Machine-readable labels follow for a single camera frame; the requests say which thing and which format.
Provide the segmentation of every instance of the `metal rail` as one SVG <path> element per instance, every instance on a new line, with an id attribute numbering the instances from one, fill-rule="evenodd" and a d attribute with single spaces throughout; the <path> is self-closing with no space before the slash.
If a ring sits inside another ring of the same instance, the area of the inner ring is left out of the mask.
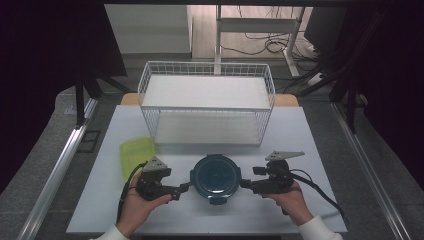
<path id="1" fill-rule="evenodd" d="M 343 132 L 346 135 L 349 144 L 351 145 L 356 158 L 358 159 L 359 165 L 362 168 L 362 171 L 367 178 L 367 181 L 371 187 L 372 192 L 374 193 L 377 202 L 383 210 L 383 214 L 387 218 L 387 222 L 389 223 L 393 234 L 398 240 L 407 240 L 411 239 L 409 233 L 403 223 L 403 220 L 396 209 L 396 206 L 393 204 L 389 195 L 383 187 L 380 179 L 377 176 L 377 173 L 374 171 L 374 168 L 368 158 L 365 150 L 363 149 L 361 142 L 358 137 L 351 133 L 349 130 L 349 126 L 346 124 L 344 120 L 346 118 L 343 109 L 341 109 L 340 104 L 331 103 L 331 106 L 337 116 L 337 119 L 343 129 Z"/>
<path id="2" fill-rule="evenodd" d="M 79 143 L 87 129 L 87 125 L 93 115 L 94 109 L 96 108 L 97 100 L 90 99 L 85 107 L 85 121 L 79 129 L 74 129 L 71 136 L 68 139 L 56 165 L 50 174 L 49 179 L 44 185 L 40 196 L 37 199 L 34 207 L 31 210 L 21 232 L 18 235 L 19 239 L 34 239 L 37 235 L 38 230 L 50 208 L 50 205 L 56 195 L 57 190 L 62 183 L 63 177 L 68 170 L 69 164 L 71 163 L 74 154 L 78 148 Z"/>

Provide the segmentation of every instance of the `black cable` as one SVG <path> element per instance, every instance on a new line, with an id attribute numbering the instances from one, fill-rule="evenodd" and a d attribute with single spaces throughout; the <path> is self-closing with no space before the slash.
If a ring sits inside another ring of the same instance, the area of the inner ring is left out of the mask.
<path id="1" fill-rule="evenodd" d="M 327 202 L 329 202 L 331 205 L 333 205 L 333 207 L 335 207 L 339 212 L 340 212 L 340 215 L 342 216 L 342 218 L 346 221 L 346 223 L 349 223 L 349 221 L 348 221 L 348 219 L 347 219 L 347 216 L 346 216 L 346 214 L 345 214 L 345 212 L 343 211 L 343 209 L 335 202 L 335 201 L 333 201 L 331 198 L 329 198 L 322 190 L 321 190 L 321 188 L 318 186 L 318 185 L 316 185 L 315 183 L 313 183 L 312 181 L 309 181 L 308 179 L 306 179 L 306 178 L 303 178 L 303 177 L 301 177 L 301 176 L 298 176 L 298 175 L 296 175 L 296 174 L 294 174 L 294 173 L 292 173 L 291 174 L 292 175 L 292 177 L 294 178 L 294 179 L 296 179 L 296 180 L 299 180 L 299 181 L 301 181 L 301 182 L 303 182 L 303 183 L 306 183 L 306 184 L 308 184 L 310 187 L 312 187 L 313 189 L 315 189 L 315 191 L 317 191 L 318 193 L 319 193 L 319 195 L 321 195 L 321 197 L 323 197 Z"/>
<path id="2" fill-rule="evenodd" d="M 131 172 L 130 176 L 128 177 L 128 180 L 125 183 L 124 188 L 122 189 L 121 197 L 119 198 L 118 213 L 117 213 L 117 216 L 116 216 L 116 223 L 118 223 L 119 219 L 121 218 L 122 207 L 124 206 L 125 198 L 127 197 L 128 191 L 131 188 L 133 188 L 133 187 L 131 187 L 131 188 L 129 187 L 130 184 L 131 184 L 131 180 L 134 177 L 137 170 L 144 167 L 145 165 L 146 165 L 146 163 L 140 163 L 139 165 L 137 165 L 137 167 L 134 168 L 134 170 Z"/>
<path id="3" fill-rule="evenodd" d="M 314 181 L 312 181 L 311 176 L 310 176 L 307 172 L 305 172 L 305 171 L 303 171 L 303 170 L 301 170 L 301 169 L 290 169 L 290 172 L 302 172 L 302 173 L 304 173 L 306 176 L 308 176 L 309 181 L 314 182 Z"/>

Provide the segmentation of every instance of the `black curtain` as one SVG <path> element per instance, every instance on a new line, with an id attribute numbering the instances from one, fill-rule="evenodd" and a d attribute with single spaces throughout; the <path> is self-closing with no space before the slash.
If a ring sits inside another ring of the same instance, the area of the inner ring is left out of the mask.
<path id="1" fill-rule="evenodd" d="M 394 2 L 360 60 L 359 89 L 369 121 L 424 189 L 423 13 L 423 1 Z"/>
<path id="2" fill-rule="evenodd" d="M 0 192 L 48 123 L 58 93 L 76 78 L 126 76 L 103 4 L 0 3 Z"/>

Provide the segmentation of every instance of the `white table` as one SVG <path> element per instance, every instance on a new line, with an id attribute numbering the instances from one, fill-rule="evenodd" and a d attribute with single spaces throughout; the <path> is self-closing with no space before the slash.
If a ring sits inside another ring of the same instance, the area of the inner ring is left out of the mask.
<path id="1" fill-rule="evenodd" d="M 148 135 L 138 106 L 117 106 L 85 189 L 68 226 L 68 233 L 105 232 L 116 220 L 118 199 L 125 180 L 121 175 L 119 145 L 126 140 Z M 273 150 L 304 151 L 288 160 L 291 169 L 311 175 L 314 182 L 332 199 L 330 183 L 301 107 L 275 107 L 260 147 L 161 146 L 159 159 L 171 169 L 164 185 L 188 182 L 189 172 L 207 154 L 221 153 L 240 168 L 242 178 L 258 180 L 254 166 L 265 166 Z M 338 211 L 309 186 L 302 184 L 306 202 L 314 215 L 321 215 L 333 231 L 346 232 Z M 194 189 L 183 193 L 153 211 L 136 233 L 149 235 L 280 235 L 297 232 L 289 217 L 270 199 L 262 199 L 249 189 L 239 188 L 224 205 L 210 205 Z"/>

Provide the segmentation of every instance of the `wire mesh basket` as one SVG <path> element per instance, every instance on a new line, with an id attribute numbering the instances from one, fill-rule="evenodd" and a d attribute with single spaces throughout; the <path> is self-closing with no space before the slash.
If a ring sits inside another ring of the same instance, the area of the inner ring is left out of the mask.
<path id="1" fill-rule="evenodd" d="M 138 86 L 156 144 L 259 146 L 274 94 L 267 64 L 148 62 Z"/>

